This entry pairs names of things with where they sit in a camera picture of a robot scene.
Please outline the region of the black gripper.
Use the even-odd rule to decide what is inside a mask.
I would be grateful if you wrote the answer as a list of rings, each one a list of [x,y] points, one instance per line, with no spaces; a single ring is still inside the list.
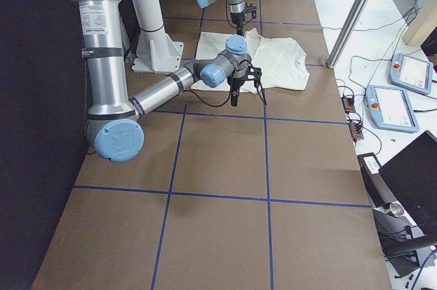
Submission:
[[[231,16],[231,26],[236,30],[238,35],[244,35],[243,34],[243,27],[245,23],[245,13],[244,12],[238,12],[238,13],[230,13]]]
[[[247,74],[249,70],[249,68],[235,70],[227,77],[227,83],[230,86],[232,106],[238,105],[238,92],[241,86],[248,80]]]

